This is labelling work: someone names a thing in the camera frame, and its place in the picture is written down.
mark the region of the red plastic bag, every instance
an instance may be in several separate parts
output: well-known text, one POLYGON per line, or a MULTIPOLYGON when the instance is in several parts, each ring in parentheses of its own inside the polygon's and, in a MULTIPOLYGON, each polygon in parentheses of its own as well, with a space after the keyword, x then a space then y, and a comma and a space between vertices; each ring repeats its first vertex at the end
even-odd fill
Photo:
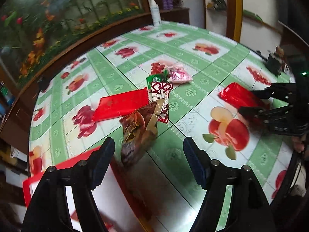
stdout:
POLYGON ((102 121, 126 116, 148 104, 147 87, 101 98, 92 120, 102 121))
POLYGON ((226 101, 230 105, 237 108, 241 106, 248 107, 262 107, 268 109, 269 107, 256 97, 252 92, 243 88, 240 84, 231 83, 218 93, 219 98, 226 101))

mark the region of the glass display case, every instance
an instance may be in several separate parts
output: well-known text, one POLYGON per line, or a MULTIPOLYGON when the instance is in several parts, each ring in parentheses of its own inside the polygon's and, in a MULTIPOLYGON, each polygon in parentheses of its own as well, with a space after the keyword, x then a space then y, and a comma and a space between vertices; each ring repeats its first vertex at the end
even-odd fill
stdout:
POLYGON ((21 88, 79 39, 142 12, 140 0, 6 0, 0 10, 0 65, 21 88))

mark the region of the candy wrapper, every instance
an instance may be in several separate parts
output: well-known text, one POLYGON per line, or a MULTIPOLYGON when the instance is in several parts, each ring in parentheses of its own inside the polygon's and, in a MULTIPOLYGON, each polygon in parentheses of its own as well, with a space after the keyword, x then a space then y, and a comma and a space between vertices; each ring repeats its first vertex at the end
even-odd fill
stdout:
POLYGON ((218 96, 236 109, 239 109, 241 106, 269 109, 269 106, 256 97, 251 91, 243 88, 237 83, 229 84, 218 93, 218 96))
POLYGON ((107 96, 101 98, 99 106, 92 116, 92 120, 97 122, 126 116, 148 103, 148 91, 146 87, 141 90, 107 96))
POLYGON ((169 74, 168 82, 184 84, 193 80, 189 73, 184 70, 182 65, 168 67, 167 71, 169 74))
POLYGON ((167 74, 159 73, 159 74, 150 75, 146 78, 146 81, 147 81, 148 91, 151 93, 151 83, 152 82, 167 83, 167 74))
POLYGON ((158 121, 166 123, 168 122, 168 98, 170 91, 173 89, 173 85, 169 83, 151 83, 151 97, 152 102, 158 99, 164 99, 164 105, 158 121))
POLYGON ((164 99, 152 102, 120 119, 123 142, 120 157, 124 166, 131 166, 143 157, 158 135, 157 120, 164 99))

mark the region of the white bottle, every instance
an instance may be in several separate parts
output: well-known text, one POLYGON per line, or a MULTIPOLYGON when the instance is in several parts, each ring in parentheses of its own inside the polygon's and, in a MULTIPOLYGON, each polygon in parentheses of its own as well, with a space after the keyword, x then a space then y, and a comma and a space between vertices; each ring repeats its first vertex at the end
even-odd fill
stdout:
POLYGON ((154 26, 159 27, 161 25, 161 16, 159 6, 155 3, 155 0, 151 0, 150 2, 150 11, 154 26))

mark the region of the pink wrapper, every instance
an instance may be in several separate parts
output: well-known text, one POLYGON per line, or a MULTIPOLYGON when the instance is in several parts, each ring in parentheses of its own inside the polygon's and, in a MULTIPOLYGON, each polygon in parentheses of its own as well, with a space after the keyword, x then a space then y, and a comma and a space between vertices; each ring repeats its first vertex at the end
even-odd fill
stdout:
POLYGON ((158 118, 158 121, 167 123, 168 122, 168 97, 170 91, 173 89, 173 85, 169 83, 162 82, 152 82, 151 83, 151 96, 152 102, 159 99, 164 99, 164 105, 158 118))
POLYGON ((193 80, 189 73, 184 70, 182 65, 168 68, 168 73, 170 75, 168 82, 184 84, 193 80))

